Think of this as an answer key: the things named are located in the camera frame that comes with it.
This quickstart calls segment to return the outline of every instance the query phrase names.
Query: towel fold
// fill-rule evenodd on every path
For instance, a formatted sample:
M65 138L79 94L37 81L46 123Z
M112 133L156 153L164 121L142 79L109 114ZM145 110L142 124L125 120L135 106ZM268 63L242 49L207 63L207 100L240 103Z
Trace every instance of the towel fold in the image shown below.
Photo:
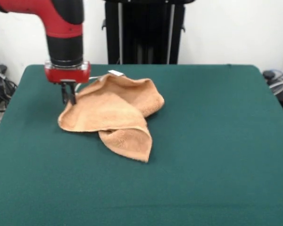
M58 118L63 130L98 132L111 151L148 162L152 137L145 118L165 102L152 80L109 73L82 89L76 100Z

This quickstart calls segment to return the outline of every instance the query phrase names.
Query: green table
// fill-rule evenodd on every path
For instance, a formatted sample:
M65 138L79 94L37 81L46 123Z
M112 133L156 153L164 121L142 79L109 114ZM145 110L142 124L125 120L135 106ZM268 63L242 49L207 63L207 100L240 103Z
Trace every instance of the green table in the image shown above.
M93 65L153 79L148 164L62 131L60 88L29 66L0 125L0 226L283 226L283 110L257 68Z

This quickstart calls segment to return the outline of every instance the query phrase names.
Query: towel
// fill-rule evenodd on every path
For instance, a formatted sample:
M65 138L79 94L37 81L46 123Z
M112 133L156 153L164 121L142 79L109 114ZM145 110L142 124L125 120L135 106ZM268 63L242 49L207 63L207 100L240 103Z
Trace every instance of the towel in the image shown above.
M77 93L76 100L58 118L63 130L98 132L111 151L148 162L152 137L145 118L165 103L151 79L109 73Z

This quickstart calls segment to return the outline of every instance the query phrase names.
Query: towel tag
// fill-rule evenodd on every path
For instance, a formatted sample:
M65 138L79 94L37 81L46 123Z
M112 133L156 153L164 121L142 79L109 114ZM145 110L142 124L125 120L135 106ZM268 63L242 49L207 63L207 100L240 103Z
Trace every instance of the towel tag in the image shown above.
M122 75L124 75L124 73L121 73L121 72L118 72L118 71L115 71L115 70L110 70L110 71L108 71L109 73L111 73L111 74L114 74L114 75L116 75L116 76L122 76Z

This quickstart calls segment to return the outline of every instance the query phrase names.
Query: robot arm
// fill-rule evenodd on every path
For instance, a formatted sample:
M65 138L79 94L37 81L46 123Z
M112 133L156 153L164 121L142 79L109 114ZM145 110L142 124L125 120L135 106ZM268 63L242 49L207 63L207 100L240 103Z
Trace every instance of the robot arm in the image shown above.
M50 82L62 86L64 103L75 104L75 83L85 83L89 62L83 61L83 0L0 0L0 12L35 14L42 20L50 61L45 73ZM71 94L66 93L66 85Z

